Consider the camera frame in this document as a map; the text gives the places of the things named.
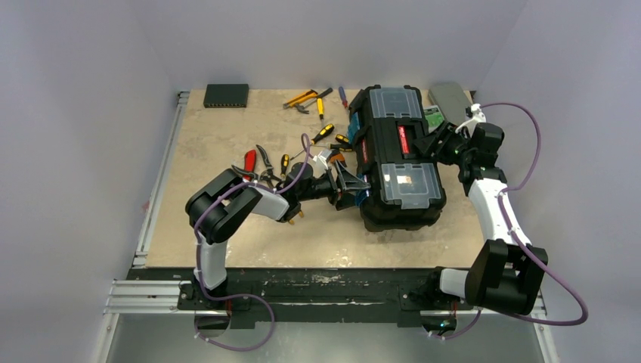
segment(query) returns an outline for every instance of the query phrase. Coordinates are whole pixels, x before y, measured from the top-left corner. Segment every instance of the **beige table surface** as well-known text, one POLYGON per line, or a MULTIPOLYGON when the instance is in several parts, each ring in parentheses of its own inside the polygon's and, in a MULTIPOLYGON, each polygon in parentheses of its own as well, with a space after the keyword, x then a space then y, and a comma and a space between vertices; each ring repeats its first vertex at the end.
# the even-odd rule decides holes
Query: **beige table surface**
MULTIPOLYGON (((301 149, 302 132, 310 137, 318 132, 321 122, 315 106, 309 115, 283 110, 281 106, 301 91, 251 90, 244 109, 205 109, 204 90, 190 93, 159 206, 147 267, 194 266, 195 238, 184 205, 222 170, 232 163, 242 166, 243 155, 256 144, 267 150, 278 169, 283 153, 293 155, 301 149)), ((348 90, 348 99, 357 92, 348 90)), ((425 107, 430 104, 427 91, 421 93, 425 107)), ((324 101, 326 123, 336 126, 333 135, 346 134, 348 117, 338 91, 326 96, 324 101)), ((345 158, 353 172, 355 156, 346 153, 345 158)), ((259 156, 256 171, 263 169, 259 156)), ((481 228, 457 180, 457 167, 439 165, 438 169, 447 193, 447 205, 432 227, 371 233, 365 230, 357 208, 337 212, 327 199, 307 201, 302 204, 305 217, 296 217, 295 225, 251 215, 229 240, 227 266, 470 266, 484 242, 481 228)))

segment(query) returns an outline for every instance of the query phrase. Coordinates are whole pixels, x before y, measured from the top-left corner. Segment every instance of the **toolbox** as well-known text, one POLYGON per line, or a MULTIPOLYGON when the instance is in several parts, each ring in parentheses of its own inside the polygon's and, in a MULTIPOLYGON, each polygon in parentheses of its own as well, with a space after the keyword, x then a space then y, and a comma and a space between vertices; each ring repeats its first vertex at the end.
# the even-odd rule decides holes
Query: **toolbox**
POLYGON ((357 173, 371 185, 357 196, 368 231, 417 230, 434 224, 445 206, 435 161, 413 146, 428 133, 420 100, 420 91, 409 85, 375 85, 360 90, 349 105, 357 173))

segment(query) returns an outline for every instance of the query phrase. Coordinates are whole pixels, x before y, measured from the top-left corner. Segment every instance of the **metal floor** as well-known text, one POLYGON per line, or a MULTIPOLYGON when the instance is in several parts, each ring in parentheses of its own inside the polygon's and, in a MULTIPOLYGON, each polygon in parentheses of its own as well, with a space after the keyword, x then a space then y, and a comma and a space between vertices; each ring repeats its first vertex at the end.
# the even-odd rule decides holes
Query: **metal floor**
MULTIPOLYGON (((473 315, 459 317, 466 325, 473 315)), ((120 315, 108 362, 456 362, 541 363, 533 324, 483 314, 455 340, 430 340, 420 328, 395 324, 277 323, 273 337, 253 352, 230 352, 194 339, 192 315, 120 315)), ((268 323, 253 330, 228 330, 218 340, 248 346, 265 336, 268 323)))

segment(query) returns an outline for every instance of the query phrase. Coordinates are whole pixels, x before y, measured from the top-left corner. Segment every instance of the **white wall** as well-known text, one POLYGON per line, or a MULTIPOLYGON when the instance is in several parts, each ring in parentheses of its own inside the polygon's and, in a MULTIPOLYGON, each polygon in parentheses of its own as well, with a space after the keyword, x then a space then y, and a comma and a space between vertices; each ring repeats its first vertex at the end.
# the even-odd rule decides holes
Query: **white wall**
POLYGON ((87 362, 175 93, 124 0, 0 5, 0 361, 87 362))
POLYGON ((375 83, 474 89, 525 0, 129 0, 180 89, 375 83))
MULTIPOLYGON (((510 199, 551 268, 590 308, 586 324, 553 328, 563 362, 641 354, 639 14, 635 0, 530 0, 477 94, 482 103, 522 103, 540 121, 539 167, 510 199)), ((500 162, 517 183, 531 162, 534 131, 519 112, 486 111, 506 127, 500 162)), ((579 316, 550 278, 543 293, 551 318, 579 316)))

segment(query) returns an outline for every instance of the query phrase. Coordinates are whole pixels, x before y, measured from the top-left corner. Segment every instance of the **red label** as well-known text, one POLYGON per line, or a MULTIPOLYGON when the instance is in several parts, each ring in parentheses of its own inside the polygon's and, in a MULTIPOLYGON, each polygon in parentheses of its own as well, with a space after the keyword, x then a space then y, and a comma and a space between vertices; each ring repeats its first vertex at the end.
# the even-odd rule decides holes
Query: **red label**
POLYGON ((361 142, 361 149, 363 149, 363 161, 367 162, 367 144, 365 144, 365 139, 361 142))
POLYGON ((405 137, 405 128, 403 126, 398 127, 398 136, 401 137, 401 148, 403 149, 403 154, 409 154, 410 147, 407 146, 407 138, 405 137))

